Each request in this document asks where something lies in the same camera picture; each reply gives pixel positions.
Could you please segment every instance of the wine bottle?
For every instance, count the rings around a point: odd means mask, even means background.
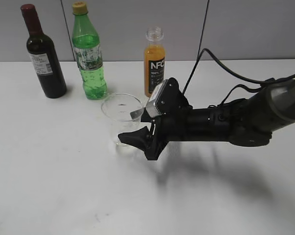
[[[66,93],[67,88],[54,43],[43,33],[34,5],[22,5],[21,12],[29,31],[26,48],[42,89],[48,98],[61,97]]]

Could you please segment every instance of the clear glass cup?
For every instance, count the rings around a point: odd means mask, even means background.
[[[112,141],[119,146],[127,146],[120,142],[118,134],[138,130],[144,111],[141,101],[130,94],[114,93],[104,100],[101,109],[108,117],[107,124]]]

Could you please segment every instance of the plastic bottle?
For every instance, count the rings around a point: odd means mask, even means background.
[[[102,99],[107,94],[107,86],[104,80],[99,36],[89,20],[86,3],[75,2],[73,10],[72,42],[83,80],[83,89],[88,99]]]
[[[164,80],[165,49],[164,38],[160,27],[147,29],[148,46],[144,51],[144,86],[145,95],[150,97],[154,88]]]

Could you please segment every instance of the yellow bottle cap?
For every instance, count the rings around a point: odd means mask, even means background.
[[[84,15],[88,13],[87,4],[83,1],[77,1],[73,4],[74,15]]]

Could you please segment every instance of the wine bottle label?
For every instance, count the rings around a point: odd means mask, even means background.
[[[150,94],[164,80],[164,68],[165,58],[148,61],[148,92]]]
[[[93,48],[74,47],[75,59],[81,70],[97,70],[103,66],[100,45]]]
[[[39,55],[34,55],[34,54],[29,54],[29,55],[37,74],[50,75],[53,73],[49,63],[48,55],[46,53],[39,54]]]

